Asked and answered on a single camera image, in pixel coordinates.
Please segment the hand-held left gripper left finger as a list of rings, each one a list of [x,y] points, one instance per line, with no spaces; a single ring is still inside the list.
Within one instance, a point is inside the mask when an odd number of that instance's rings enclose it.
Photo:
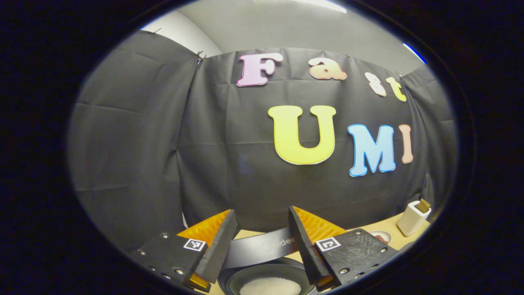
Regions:
[[[236,212],[228,209],[179,233],[159,233],[130,256],[169,284],[207,293],[217,281],[236,230]]]

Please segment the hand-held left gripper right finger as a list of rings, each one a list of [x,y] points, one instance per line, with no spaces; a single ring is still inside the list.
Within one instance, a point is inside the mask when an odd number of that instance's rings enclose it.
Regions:
[[[296,206],[289,207],[288,222],[307,279],[318,291],[352,284],[398,252],[364,229],[345,230]]]

